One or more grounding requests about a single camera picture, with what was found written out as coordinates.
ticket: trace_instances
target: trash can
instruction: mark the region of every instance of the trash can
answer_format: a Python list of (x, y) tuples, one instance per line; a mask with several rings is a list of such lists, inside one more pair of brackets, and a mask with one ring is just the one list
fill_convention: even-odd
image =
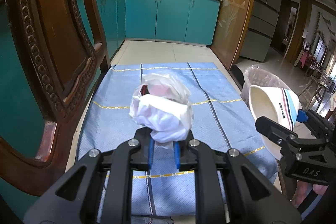
[(245, 102), (248, 108), (249, 106), (249, 91), (251, 85), (258, 86), (270, 86), (274, 88), (284, 88), (286, 90), (291, 90), (289, 86), (285, 84), (278, 76), (273, 73), (262, 69), (260, 65), (253, 65), (248, 67), (244, 72), (245, 83), (243, 89), (241, 90), (241, 98)]

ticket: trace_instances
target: hanging vine decoration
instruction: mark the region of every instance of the hanging vine decoration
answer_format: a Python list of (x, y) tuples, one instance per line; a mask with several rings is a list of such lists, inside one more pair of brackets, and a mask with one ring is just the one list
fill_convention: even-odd
[(314, 35), (313, 35), (313, 40), (312, 40), (312, 43), (311, 43), (311, 47), (310, 47), (310, 52), (314, 49), (314, 46), (315, 46), (316, 36), (317, 36), (318, 31), (319, 31), (320, 19), (321, 19), (321, 12), (318, 12), (318, 14), (317, 14), (317, 21), (316, 21), (316, 27), (315, 27), (315, 32), (314, 32)]

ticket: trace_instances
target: wooden stool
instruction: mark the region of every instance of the wooden stool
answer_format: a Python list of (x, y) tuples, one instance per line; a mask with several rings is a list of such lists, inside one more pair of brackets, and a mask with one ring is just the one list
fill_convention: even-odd
[[(322, 103), (323, 97), (324, 97), (325, 93), (328, 90), (328, 87), (327, 87), (327, 85), (325, 83), (321, 82), (316, 77), (311, 76), (310, 78), (311, 79), (310, 79), (309, 83), (303, 88), (303, 90), (301, 92), (299, 92), (297, 94), (297, 96), (299, 97), (299, 96), (302, 95), (302, 97), (308, 102), (307, 105), (306, 105), (306, 107), (305, 107), (305, 109), (309, 108), (309, 105), (310, 105), (311, 101), (315, 97), (316, 100), (319, 103), (319, 105), (316, 108), (316, 112), (317, 112), (318, 109), (319, 109), (319, 107), (320, 107), (320, 105), (321, 105), (321, 103)], [(316, 83), (316, 89), (315, 89), (315, 91), (313, 93), (310, 93), (309, 92), (309, 88), (312, 86), (313, 83)], [(322, 96), (320, 95), (321, 89), (324, 89)]]

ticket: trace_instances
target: yellow stripe on cloth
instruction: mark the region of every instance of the yellow stripe on cloth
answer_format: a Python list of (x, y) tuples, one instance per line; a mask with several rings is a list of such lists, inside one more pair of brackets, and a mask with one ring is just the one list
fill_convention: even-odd
[[(154, 68), (140, 68), (140, 69), (113, 69), (115, 72), (121, 72), (121, 71), (137, 71), (137, 70), (151, 70), (151, 69), (180, 69), (180, 70), (190, 70), (190, 68), (170, 68), (170, 67), (154, 67)], [(218, 68), (211, 68), (211, 69), (206, 69), (206, 68), (191, 68), (194, 70), (219, 70)]]
[[(210, 99), (210, 100), (205, 100), (203, 102), (199, 102), (199, 103), (193, 103), (191, 104), (192, 106), (197, 106), (197, 105), (202, 105), (202, 104), (206, 104), (209, 102), (219, 102), (219, 103), (232, 103), (232, 102), (238, 102), (238, 101), (242, 101), (242, 99), (235, 99), (235, 100), (229, 100), (229, 101), (218, 101), (216, 99)], [(97, 106), (99, 106), (100, 108), (103, 109), (130, 109), (129, 106), (102, 106), (99, 103), (97, 103), (96, 101), (92, 101), (94, 104), (96, 104)]]
[[(244, 156), (248, 156), (251, 155), (255, 152), (260, 151), (261, 149), (264, 149), (265, 146), (259, 147), (255, 150), (252, 150), (251, 152), (248, 152), (246, 154), (244, 154)], [(165, 177), (171, 177), (171, 176), (180, 176), (180, 175), (187, 175), (187, 174), (191, 174), (194, 173), (194, 171), (190, 170), (190, 171), (184, 171), (184, 172), (176, 172), (176, 173), (171, 173), (171, 174), (163, 174), (163, 175), (147, 175), (147, 176), (133, 176), (134, 179), (155, 179), (155, 178), (165, 178)]]

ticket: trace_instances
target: paper cup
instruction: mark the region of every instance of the paper cup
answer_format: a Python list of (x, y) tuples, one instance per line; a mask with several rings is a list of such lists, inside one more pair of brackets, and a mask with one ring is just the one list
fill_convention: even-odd
[[(278, 124), (293, 130), (299, 111), (299, 98), (291, 90), (252, 85), (249, 91), (249, 104), (253, 118), (257, 120), (265, 116)], [(281, 147), (264, 135), (261, 139), (269, 152), (278, 160), (281, 159)]]

